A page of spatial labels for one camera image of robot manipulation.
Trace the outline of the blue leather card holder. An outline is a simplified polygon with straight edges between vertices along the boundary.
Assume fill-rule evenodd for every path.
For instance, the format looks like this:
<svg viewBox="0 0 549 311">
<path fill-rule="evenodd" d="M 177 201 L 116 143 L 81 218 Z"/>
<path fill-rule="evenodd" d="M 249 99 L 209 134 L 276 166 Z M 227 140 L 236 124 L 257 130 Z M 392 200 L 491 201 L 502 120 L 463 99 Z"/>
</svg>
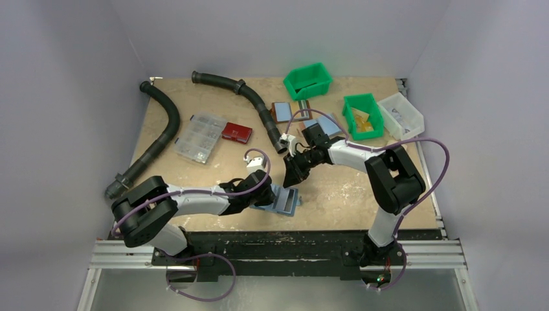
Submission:
<svg viewBox="0 0 549 311">
<path fill-rule="evenodd" d="M 271 190 L 275 194 L 274 202 L 270 205 L 263 205 L 263 206 L 251 205 L 250 208 L 260 210 L 260 211 L 267 211 L 267 212 L 275 213 L 275 214 L 281 214 L 283 216 L 293 217 L 295 215 L 295 213 L 294 214 L 284 214 L 282 212 L 282 200 L 280 199 L 280 194 L 281 194 L 282 189 L 285 189 L 285 188 L 282 188 L 279 185 L 271 185 Z M 302 197 L 298 193 L 297 206 L 299 206 L 299 205 L 302 205 Z"/>
</svg>

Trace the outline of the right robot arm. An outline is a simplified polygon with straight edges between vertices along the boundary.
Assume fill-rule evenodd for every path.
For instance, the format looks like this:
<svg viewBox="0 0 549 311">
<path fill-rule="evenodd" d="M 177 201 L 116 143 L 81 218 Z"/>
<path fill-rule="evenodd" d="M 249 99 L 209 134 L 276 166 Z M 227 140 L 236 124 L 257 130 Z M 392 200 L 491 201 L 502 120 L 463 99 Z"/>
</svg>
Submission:
<svg viewBox="0 0 549 311">
<path fill-rule="evenodd" d="M 297 150 L 297 139 L 284 133 L 280 143 L 287 147 L 284 157 L 285 188 L 298 185 L 318 165 L 340 165 L 367 174 L 378 204 L 374 222 L 363 240 L 363 250 L 355 257 L 367 264 L 379 260 L 396 245 L 396 236 L 405 210 L 418 203 L 425 182 L 402 146 L 376 151 L 370 146 L 353 144 L 341 136 L 329 137 L 320 125 L 303 131 L 306 147 Z"/>
</svg>

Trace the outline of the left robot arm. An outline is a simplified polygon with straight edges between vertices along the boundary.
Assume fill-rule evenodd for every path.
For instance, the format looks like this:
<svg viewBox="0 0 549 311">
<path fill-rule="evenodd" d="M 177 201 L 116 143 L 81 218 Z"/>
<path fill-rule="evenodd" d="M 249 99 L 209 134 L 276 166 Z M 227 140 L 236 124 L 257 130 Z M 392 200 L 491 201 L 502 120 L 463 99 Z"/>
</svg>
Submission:
<svg viewBox="0 0 549 311">
<path fill-rule="evenodd" d="M 267 172 L 257 170 L 212 187 L 176 187 L 153 176 L 115 201 L 112 233 L 120 234 L 126 247 L 151 245 L 169 256 L 191 251 L 184 229 L 170 224 L 177 216 L 211 214 L 227 216 L 252 206 L 270 205 L 276 195 Z"/>
</svg>

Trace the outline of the pink open card holder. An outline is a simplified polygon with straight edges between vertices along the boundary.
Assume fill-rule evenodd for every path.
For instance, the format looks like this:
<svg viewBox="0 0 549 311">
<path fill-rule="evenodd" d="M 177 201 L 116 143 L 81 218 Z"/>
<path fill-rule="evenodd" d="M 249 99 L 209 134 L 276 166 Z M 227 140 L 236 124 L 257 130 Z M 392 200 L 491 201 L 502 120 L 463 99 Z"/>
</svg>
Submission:
<svg viewBox="0 0 549 311">
<path fill-rule="evenodd" d="M 322 131 L 328 135 L 328 137 L 332 138 L 335 136 L 343 135 L 342 130 L 338 126 L 337 118 L 333 113 L 329 114 L 329 118 L 321 115 L 315 119 L 310 119 L 306 121 L 302 121 L 299 125 L 299 131 L 305 130 L 307 127 L 312 126 L 314 124 L 319 124 Z"/>
</svg>

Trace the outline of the brown open card holder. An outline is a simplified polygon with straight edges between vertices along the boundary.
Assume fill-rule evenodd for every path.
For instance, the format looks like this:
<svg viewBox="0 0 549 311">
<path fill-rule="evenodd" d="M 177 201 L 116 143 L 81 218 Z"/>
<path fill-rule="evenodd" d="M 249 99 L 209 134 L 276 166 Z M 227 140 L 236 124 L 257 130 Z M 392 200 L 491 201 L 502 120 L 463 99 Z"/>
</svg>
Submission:
<svg viewBox="0 0 549 311">
<path fill-rule="evenodd" d="M 293 114 L 301 109 L 310 109 L 308 100 L 273 102 L 271 104 L 271 114 L 277 124 L 289 122 Z"/>
</svg>

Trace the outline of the red card case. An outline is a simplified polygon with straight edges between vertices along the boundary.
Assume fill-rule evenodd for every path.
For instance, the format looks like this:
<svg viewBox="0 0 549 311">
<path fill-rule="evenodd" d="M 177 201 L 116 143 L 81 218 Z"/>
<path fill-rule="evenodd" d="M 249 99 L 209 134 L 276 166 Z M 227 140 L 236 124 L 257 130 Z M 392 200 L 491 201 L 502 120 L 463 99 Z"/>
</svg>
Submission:
<svg viewBox="0 0 549 311">
<path fill-rule="evenodd" d="M 247 144 L 252 135 L 252 128 L 228 122 L 224 127 L 221 137 L 241 144 Z"/>
</svg>

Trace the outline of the green bin right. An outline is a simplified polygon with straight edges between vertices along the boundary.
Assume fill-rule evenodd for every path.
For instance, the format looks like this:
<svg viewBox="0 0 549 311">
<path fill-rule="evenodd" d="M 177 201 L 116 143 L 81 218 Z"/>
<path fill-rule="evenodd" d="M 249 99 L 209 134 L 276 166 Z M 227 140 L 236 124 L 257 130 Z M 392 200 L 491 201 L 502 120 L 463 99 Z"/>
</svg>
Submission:
<svg viewBox="0 0 549 311">
<path fill-rule="evenodd" d="M 345 96 L 342 116 L 348 124 L 348 133 L 355 141 L 383 136 L 384 119 L 371 93 Z"/>
</svg>

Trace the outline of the green bin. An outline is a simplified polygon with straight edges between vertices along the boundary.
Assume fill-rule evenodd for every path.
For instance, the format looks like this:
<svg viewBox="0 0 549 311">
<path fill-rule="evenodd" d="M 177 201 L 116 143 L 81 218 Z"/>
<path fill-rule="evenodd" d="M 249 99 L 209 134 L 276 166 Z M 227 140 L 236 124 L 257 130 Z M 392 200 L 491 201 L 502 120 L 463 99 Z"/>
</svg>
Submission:
<svg viewBox="0 0 549 311">
<path fill-rule="evenodd" d="M 295 101 L 325 95 L 332 82 L 333 78 L 323 63 L 293 69 L 283 80 L 290 97 Z"/>
<path fill-rule="evenodd" d="M 383 136 L 384 119 L 371 93 L 345 96 L 342 116 L 348 124 L 348 133 L 355 141 Z"/>
</svg>

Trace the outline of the green bin rear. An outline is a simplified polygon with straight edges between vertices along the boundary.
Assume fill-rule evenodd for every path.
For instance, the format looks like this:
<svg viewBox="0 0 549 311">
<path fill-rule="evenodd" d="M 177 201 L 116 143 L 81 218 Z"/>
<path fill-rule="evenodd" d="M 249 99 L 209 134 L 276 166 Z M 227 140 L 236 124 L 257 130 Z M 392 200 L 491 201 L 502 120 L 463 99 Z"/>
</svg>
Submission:
<svg viewBox="0 0 549 311">
<path fill-rule="evenodd" d="M 290 97 L 295 101 L 325 95 L 332 82 L 333 78 L 323 63 L 293 69 L 283 80 Z"/>
</svg>

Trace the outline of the clear plastic screw box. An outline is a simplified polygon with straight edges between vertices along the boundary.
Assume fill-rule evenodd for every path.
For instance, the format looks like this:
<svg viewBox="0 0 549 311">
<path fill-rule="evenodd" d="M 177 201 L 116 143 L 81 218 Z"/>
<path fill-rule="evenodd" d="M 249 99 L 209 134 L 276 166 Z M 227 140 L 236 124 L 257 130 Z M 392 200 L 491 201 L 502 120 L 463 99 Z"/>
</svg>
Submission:
<svg viewBox="0 0 549 311">
<path fill-rule="evenodd" d="M 174 151 L 197 163 L 206 164 L 227 121 L 211 113 L 196 113 L 175 140 Z"/>
</svg>

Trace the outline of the white translucent bin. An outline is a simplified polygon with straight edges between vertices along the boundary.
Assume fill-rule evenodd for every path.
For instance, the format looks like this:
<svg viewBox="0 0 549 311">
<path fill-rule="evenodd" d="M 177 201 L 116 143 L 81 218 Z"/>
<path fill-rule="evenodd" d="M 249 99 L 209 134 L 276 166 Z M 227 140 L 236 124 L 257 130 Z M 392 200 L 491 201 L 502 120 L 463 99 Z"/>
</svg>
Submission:
<svg viewBox="0 0 549 311">
<path fill-rule="evenodd" d="M 423 115 L 401 93 L 390 95 L 377 105 L 385 129 L 395 140 L 411 139 L 425 131 Z"/>
</svg>

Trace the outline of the black table front rail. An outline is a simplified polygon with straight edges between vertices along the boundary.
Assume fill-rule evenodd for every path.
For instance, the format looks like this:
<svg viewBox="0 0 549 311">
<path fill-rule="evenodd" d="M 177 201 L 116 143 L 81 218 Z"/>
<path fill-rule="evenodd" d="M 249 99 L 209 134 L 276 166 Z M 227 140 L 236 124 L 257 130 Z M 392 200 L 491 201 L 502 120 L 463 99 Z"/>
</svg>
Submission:
<svg viewBox="0 0 549 311">
<path fill-rule="evenodd" d="M 388 282 L 406 254 L 394 246 L 379 260 L 363 264 L 355 255 L 363 250 L 365 230 L 191 232 L 192 255 L 200 259 L 174 260 L 161 254 L 156 263 L 193 265 L 199 281 L 214 282 L 222 275 L 261 277 L 338 277 L 342 281 Z M 435 229 L 402 230 L 404 240 L 445 240 Z"/>
</svg>

